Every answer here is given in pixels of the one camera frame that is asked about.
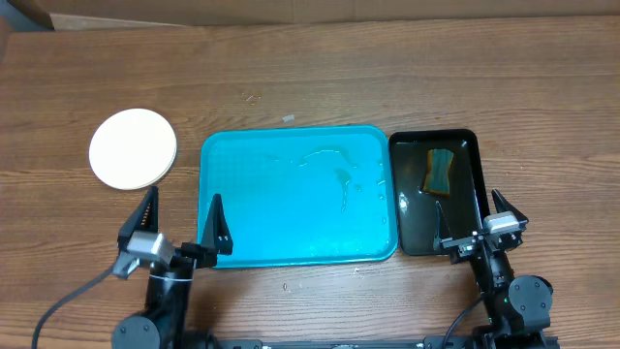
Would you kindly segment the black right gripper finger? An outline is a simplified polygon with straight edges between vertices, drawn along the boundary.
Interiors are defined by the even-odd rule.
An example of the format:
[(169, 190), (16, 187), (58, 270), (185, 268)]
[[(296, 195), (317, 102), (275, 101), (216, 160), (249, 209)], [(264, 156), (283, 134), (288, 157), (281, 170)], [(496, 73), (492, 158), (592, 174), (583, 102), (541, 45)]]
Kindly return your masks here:
[(493, 189), (491, 191), (491, 196), (497, 213), (511, 212), (519, 223), (529, 222), (528, 217), (513, 206), (498, 189)]
[(443, 208), (439, 201), (435, 202), (436, 209), (436, 229), (434, 235), (435, 242), (447, 242), (452, 240), (450, 233), (450, 227), (448, 225), (447, 218), (444, 214)]

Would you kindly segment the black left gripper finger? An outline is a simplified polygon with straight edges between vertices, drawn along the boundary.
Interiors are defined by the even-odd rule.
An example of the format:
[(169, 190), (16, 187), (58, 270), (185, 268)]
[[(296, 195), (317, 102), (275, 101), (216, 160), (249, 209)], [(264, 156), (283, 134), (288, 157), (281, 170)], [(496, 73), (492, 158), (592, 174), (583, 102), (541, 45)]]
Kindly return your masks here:
[(212, 254), (232, 255), (233, 253), (233, 239), (220, 194), (214, 194), (212, 197), (203, 228), (201, 248)]
[(148, 188), (145, 196), (125, 223), (121, 226), (118, 239), (129, 240), (134, 231), (157, 233), (159, 230), (159, 189)]

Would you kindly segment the white plate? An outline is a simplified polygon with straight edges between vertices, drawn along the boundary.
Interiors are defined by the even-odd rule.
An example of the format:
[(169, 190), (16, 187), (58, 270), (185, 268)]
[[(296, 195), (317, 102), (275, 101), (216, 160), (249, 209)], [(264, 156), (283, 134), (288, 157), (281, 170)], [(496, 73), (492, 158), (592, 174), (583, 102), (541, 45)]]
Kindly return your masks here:
[(88, 158), (94, 175), (107, 186), (137, 190), (162, 179), (176, 153), (176, 134), (163, 116), (148, 109), (128, 109), (98, 127)]

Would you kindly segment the green yellow sponge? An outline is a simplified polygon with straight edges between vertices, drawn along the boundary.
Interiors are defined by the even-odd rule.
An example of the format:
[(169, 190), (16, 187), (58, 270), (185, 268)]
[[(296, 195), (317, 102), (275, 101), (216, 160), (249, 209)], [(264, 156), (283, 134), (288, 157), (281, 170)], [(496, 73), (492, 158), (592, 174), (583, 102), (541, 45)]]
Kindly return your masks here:
[(453, 158), (454, 154), (445, 148), (432, 148), (427, 151), (422, 192), (445, 197), (450, 195), (450, 170)]

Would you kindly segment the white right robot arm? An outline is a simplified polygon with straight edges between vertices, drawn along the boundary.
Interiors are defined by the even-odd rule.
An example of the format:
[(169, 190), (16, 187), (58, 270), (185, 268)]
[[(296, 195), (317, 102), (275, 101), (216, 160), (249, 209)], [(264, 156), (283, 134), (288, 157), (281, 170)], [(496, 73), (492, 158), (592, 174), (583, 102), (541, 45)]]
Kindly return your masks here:
[[(537, 275), (516, 276), (507, 252), (520, 246), (529, 219), (498, 191), (492, 191), (496, 207), (481, 227), (466, 238), (445, 238), (449, 226), (443, 209), (436, 205), (434, 248), (445, 252), (453, 264), (471, 265), (479, 297), (451, 323), (446, 334), (437, 337), (438, 348), (558, 348), (556, 337), (547, 336), (550, 326), (553, 288)], [(488, 324), (469, 335), (456, 335), (462, 319), (478, 305), (485, 307)]]

